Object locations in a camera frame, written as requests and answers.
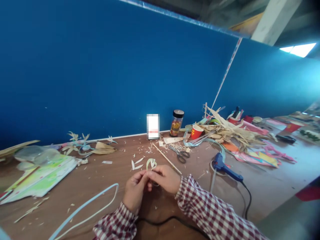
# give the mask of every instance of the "wooden table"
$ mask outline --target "wooden table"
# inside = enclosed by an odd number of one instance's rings
[[[134,154],[136,154],[135,160],[140,159],[143,155],[146,156],[141,162],[141,164],[144,164],[143,169],[145,169],[146,161],[149,158],[155,158],[158,165],[168,164],[167,160],[155,148],[152,149],[150,154],[146,153],[146,150],[139,152],[138,147],[143,146],[143,149],[146,149],[149,146],[151,147],[151,143],[156,142],[156,140],[150,142],[145,138],[145,135],[120,138],[117,139],[119,144],[114,145],[120,151],[109,155],[91,156],[88,164],[82,165],[69,173],[50,191],[48,194],[50,198],[47,201],[16,224],[13,222],[32,208],[39,199],[28,197],[17,202],[1,205],[0,225],[14,240],[48,239],[76,208],[113,183],[119,183],[116,199],[106,211],[67,235],[68,239],[92,239],[94,237],[93,225],[104,214],[114,211],[123,198],[125,183],[133,174],[130,169]],[[282,161],[283,164],[279,169],[264,167],[267,172],[263,172],[246,163],[238,162],[232,155],[227,154],[226,156],[226,163],[244,177],[244,182],[252,193],[252,205],[248,213],[248,219],[254,223],[265,218],[320,175],[318,165],[319,146],[297,139],[293,146],[277,143],[276,148],[294,157],[298,163],[292,164]],[[209,163],[219,149],[214,145],[210,146],[208,142],[204,142],[192,151],[191,157],[185,165],[177,161],[176,153],[173,153],[173,151],[167,150],[164,153],[184,176],[192,174],[204,189],[209,190],[212,179]],[[113,164],[102,164],[104,160],[113,161]],[[15,170],[15,165],[16,163],[14,165],[0,165],[0,182],[10,185],[21,175],[21,172]],[[206,174],[199,179],[199,176],[203,173]],[[85,207],[73,218],[72,223],[69,223],[64,231],[104,207],[112,199],[114,191],[115,189],[108,191],[94,203]],[[216,177],[214,194],[232,204],[235,212],[239,215],[243,214],[249,202],[247,190],[229,177]],[[158,222],[172,215],[186,219],[172,195],[167,194],[160,187],[144,195],[139,213],[140,217]],[[139,223],[135,239],[169,240],[203,239],[203,237],[176,220],[171,220],[160,227],[150,226],[144,222]]]

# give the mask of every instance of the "ceiling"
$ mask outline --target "ceiling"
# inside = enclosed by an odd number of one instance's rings
[[[229,28],[264,12],[269,0],[144,0],[192,19]],[[320,42],[319,8],[317,1],[302,3],[276,41],[276,47]],[[320,59],[320,44],[308,57]]]

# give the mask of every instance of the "plaid shirt sleeve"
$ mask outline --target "plaid shirt sleeve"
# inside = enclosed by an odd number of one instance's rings
[[[203,190],[191,175],[181,177],[175,199],[182,212],[210,239],[267,239],[253,223],[239,217],[230,204]]]
[[[137,233],[134,224],[138,216],[131,213],[121,202],[113,213],[105,215],[94,227],[94,240],[132,240]]]

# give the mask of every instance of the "hand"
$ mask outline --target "hand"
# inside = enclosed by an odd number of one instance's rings
[[[152,171],[147,171],[147,176],[167,192],[178,193],[181,177],[168,165],[157,166]]]
[[[149,178],[145,174],[146,170],[142,170],[134,174],[126,183],[124,191],[123,204],[127,209],[135,215],[140,210],[143,192],[152,190],[152,183],[148,183]]]

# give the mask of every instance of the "window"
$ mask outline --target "window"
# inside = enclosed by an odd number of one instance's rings
[[[305,57],[313,49],[316,43],[303,44],[291,47],[280,48],[280,50],[297,55],[299,57]]]

